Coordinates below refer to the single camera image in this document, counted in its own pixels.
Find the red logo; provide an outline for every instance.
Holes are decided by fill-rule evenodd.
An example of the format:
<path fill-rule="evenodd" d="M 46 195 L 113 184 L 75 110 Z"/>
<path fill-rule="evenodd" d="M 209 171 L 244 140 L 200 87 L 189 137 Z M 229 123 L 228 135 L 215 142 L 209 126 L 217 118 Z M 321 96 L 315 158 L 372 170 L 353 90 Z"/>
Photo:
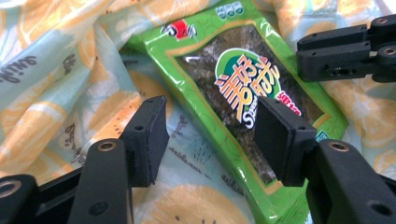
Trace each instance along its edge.
<path fill-rule="evenodd" d="M 188 25 L 185 20 L 175 21 L 169 25 L 163 26 L 161 33 L 174 36 L 177 40 L 184 38 L 193 38 L 197 36 L 194 25 Z"/>
<path fill-rule="evenodd" d="M 294 113 L 301 116 L 301 111 L 297 105 L 291 100 L 291 98 L 284 92 L 281 91 L 276 95 L 276 99 L 288 106 Z"/>

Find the black metal bracket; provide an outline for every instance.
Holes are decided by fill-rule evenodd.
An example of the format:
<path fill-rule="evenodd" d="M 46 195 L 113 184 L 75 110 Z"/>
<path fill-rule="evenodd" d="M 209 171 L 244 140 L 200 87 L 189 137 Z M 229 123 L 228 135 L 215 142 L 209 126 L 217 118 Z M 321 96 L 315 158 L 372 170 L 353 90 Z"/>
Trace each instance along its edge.
<path fill-rule="evenodd" d="M 396 81 L 396 15 L 366 25 L 308 35 L 297 43 L 299 76 L 327 81 L 373 75 L 376 82 Z"/>
<path fill-rule="evenodd" d="M 254 141 L 284 186 L 308 180 L 314 223 L 396 223 L 396 184 L 377 175 L 345 142 L 315 140 L 316 130 L 286 105 L 261 97 Z"/>
<path fill-rule="evenodd" d="M 0 179 L 0 223 L 133 223 L 132 187 L 157 177 L 169 135 L 166 99 L 146 100 L 120 139 L 94 143 L 84 167 L 38 187 L 30 175 Z"/>

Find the green snack package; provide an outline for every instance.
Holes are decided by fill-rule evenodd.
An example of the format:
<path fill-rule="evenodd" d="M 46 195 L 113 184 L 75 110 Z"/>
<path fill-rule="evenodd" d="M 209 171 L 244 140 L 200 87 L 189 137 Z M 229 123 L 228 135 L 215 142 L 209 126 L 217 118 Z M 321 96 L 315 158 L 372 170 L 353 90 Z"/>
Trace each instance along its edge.
<path fill-rule="evenodd" d="M 283 187 L 253 142 L 258 96 L 304 117 L 318 141 L 341 138 L 347 121 L 318 83 L 298 78 L 294 53 L 254 4 L 221 1 L 142 38 L 170 90 L 244 187 L 257 223 L 304 223 L 305 188 Z"/>

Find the dark seaweed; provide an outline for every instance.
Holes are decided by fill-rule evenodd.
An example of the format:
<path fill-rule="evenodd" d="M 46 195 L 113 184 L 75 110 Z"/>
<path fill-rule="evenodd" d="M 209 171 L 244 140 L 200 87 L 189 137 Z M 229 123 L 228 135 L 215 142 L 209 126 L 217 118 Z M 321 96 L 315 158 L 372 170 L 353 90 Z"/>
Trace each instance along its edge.
<path fill-rule="evenodd" d="M 230 48 L 251 50 L 267 57 L 272 64 L 276 64 L 281 74 L 280 86 L 282 90 L 299 107 L 302 117 L 308 120 L 308 122 L 312 124 L 323 115 L 323 112 L 299 86 L 271 49 L 268 48 L 253 25 L 227 30 L 217 35 L 195 52 L 177 57 L 180 66 L 195 81 L 201 94 L 211 105 L 214 112 L 238 140 L 262 181 L 268 184 L 275 180 L 276 176 L 262 155 L 262 152 L 253 141 L 254 128 L 249 130 L 243 124 L 239 123 L 235 118 L 236 112 L 231 109 L 226 99 L 221 95 L 219 87 L 214 85 L 217 60 L 224 50 Z"/>

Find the printed logo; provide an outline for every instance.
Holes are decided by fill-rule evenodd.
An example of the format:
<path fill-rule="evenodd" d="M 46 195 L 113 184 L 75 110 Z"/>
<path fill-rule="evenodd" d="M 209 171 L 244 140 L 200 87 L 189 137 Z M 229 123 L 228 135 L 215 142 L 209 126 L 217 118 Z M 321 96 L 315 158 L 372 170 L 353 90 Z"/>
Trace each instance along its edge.
<path fill-rule="evenodd" d="M 235 16 L 235 14 L 241 15 L 244 12 L 244 8 L 239 1 L 216 7 L 215 10 L 219 18 L 221 18 L 222 20 L 227 19 L 227 16 L 232 18 Z"/>
<path fill-rule="evenodd" d="M 161 33 L 174 36 L 177 41 L 188 37 L 193 38 L 197 36 L 197 30 L 195 29 L 195 26 L 188 25 L 185 20 L 175 21 L 169 25 L 163 26 Z"/>
<path fill-rule="evenodd" d="M 318 133 L 318 135 L 317 135 L 317 137 L 316 137 L 316 140 L 317 140 L 317 142 L 320 142 L 321 140 L 324 140 L 324 139 L 329 139 L 330 137 L 329 137 L 329 135 L 327 135 L 325 132 L 323 132 L 323 131 L 320 131 L 319 133 Z"/>
<path fill-rule="evenodd" d="M 279 70 L 267 57 L 246 49 L 227 49 L 216 64 L 215 85 L 236 111 L 236 118 L 248 129 L 252 129 L 256 119 L 258 96 L 279 99 L 293 111 L 300 110 L 281 90 Z"/>

